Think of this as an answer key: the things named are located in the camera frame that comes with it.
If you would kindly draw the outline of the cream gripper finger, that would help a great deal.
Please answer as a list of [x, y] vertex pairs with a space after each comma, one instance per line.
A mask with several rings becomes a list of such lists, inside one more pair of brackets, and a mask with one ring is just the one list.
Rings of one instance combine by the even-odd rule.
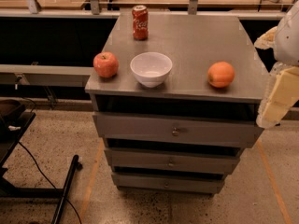
[[299, 67], [275, 63], [270, 71], [256, 123], [269, 129], [279, 124], [299, 101]]
[[277, 27], [275, 26], [262, 34], [254, 42], [254, 47], [257, 49], [272, 49], [275, 46], [276, 31]]

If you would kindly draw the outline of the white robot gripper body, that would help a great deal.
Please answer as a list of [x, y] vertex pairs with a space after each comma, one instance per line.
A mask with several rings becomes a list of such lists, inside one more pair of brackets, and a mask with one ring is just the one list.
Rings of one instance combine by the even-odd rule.
[[299, 65], [299, 1], [280, 20], [274, 38], [274, 56], [287, 65]]

